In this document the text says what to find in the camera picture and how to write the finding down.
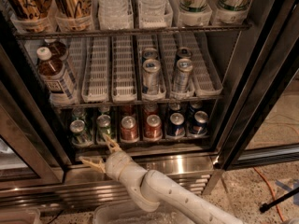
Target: wire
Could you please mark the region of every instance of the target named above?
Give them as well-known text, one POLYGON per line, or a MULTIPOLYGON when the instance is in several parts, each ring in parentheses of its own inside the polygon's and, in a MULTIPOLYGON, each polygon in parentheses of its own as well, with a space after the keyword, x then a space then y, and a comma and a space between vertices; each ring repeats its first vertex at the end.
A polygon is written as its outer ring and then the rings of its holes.
POLYGON ((57 215, 56 215, 56 217, 54 217, 50 222, 48 222, 47 224, 50 224, 50 223, 52 223, 54 220, 56 220, 57 218, 58 218, 58 216, 60 216, 62 213, 63 213, 63 211, 64 210, 62 210, 62 211, 60 211, 57 215))
MULTIPOLYGON (((270 183, 268 182, 268 180, 266 179, 266 177, 255 167, 253 167, 254 171, 256 173, 258 173, 258 175, 263 179, 263 181, 266 183, 266 185, 268 186, 268 188, 270 189, 270 192, 271 192, 271 195, 272 195, 272 198, 273 198, 273 201, 276 199, 275 198, 275 193, 270 185, 270 183)), ((278 205, 276 205, 276 208, 278 210, 278 214, 279 214, 279 217, 281 219, 281 221, 283 222, 284 221, 284 216, 282 215, 281 211, 280 211, 280 208, 278 205)))

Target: bottle cap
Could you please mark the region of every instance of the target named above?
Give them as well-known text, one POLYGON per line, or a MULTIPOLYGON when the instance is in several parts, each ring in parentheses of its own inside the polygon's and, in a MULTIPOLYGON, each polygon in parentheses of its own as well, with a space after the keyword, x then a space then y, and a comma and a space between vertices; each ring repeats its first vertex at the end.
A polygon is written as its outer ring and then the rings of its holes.
POLYGON ((46 47, 41 47, 37 49, 36 53, 37 53, 37 57, 43 61, 48 60, 52 56, 52 53, 50 52, 49 48, 46 47))
POLYGON ((52 42, 55 42, 57 39, 45 39, 45 42, 46 43, 52 43, 52 42))

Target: slotted plastic rack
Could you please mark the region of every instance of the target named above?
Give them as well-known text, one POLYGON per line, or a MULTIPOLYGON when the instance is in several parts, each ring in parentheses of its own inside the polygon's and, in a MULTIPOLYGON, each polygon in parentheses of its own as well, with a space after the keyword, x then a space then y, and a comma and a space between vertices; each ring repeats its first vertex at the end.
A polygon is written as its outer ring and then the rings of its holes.
POLYGON ((112 38, 112 100, 137 100, 133 41, 129 35, 112 38))
POLYGON ((219 95, 223 90, 215 65, 209 55, 205 33, 184 33, 177 35, 178 44, 192 50, 192 81, 196 96, 219 95))
POLYGON ((84 102, 108 101, 109 54, 108 37, 91 38, 87 48, 87 61, 82 85, 84 102))
POLYGON ((159 46, 161 50, 161 56, 164 63, 164 74, 168 82, 170 90, 170 97, 175 99, 184 99, 192 97, 194 95, 194 85, 192 80, 189 81, 188 90, 183 93, 173 92, 171 86, 171 79, 174 71, 174 62, 177 52, 177 44, 173 35, 159 35, 159 46))
MULTIPOLYGON (((158 53, 158 40, 157 35, 139 35, 137 37, 137 46, 138 46, 138 62, 139 62, 139 74, 140 74, 140 84, 142 84, 142 50, 146 48, 155 48, 158 53)), ((142 100, 159 100, 164 99, 166 96, 166 87, 164 82, 164 76, 162 71, 163 65, 161 64, 161 72, 160 72, 160 81, 159 81, 159 92, 158 94, 150 95, 144 92, 141 92, 142 100)))

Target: white robotic arm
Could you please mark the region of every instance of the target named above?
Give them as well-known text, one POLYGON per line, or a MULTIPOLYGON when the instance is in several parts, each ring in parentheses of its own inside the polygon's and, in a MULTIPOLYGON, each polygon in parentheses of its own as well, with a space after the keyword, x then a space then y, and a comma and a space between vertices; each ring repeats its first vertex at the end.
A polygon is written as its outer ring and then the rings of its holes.
POLYGON ((106 137, 112 154, 107 162, 94 163, 92 158, 81 157, 83 163, 97 171, 106 172, 113 180, 121 182, 133 201, 144 211, 155 211, 163 200, 173 205, 196 224, 242 224, 240 219, 222 211, 217 206, 189 192, 166 175, 145 170, 106 137))

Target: orange cable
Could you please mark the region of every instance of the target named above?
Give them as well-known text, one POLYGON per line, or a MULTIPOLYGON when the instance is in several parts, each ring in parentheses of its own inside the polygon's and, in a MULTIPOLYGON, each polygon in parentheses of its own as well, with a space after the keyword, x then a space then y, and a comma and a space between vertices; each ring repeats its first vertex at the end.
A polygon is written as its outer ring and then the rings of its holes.
MULTIPOLYGON (((255 170, 255 172, 256 173, 258 173, 258 175, 263 179, 263 181, 267 184, 267 186, 268 186, 268 188, 270 189, 270 192, 271 192, 271 194, 272 194, 272 198, 273 198, 273 201, 276 199, 275 198, 275 193, 274 193, 274 191, 273 191, 273 189, 272 189, 272 187, 271 187, 271 185, 270 185, 270 183, 268 182, 268 180, 266 179, 266 177, 258 170, 258 169, 256 169, 255 167, 253 167, 253 169, 255 170)), ((281 221, 283 222, 284 221, 284 217, 283 217, 283 215, 282 215, 282 213, 281 213, 281 211, 280 211, 280 208, 279 208, 279 206, 276 204, 276 208, 277 208, 277 210, 278 210, 278 214, 279 214, 279 217, 280 217, 280 219, 281 219, 281 221)))

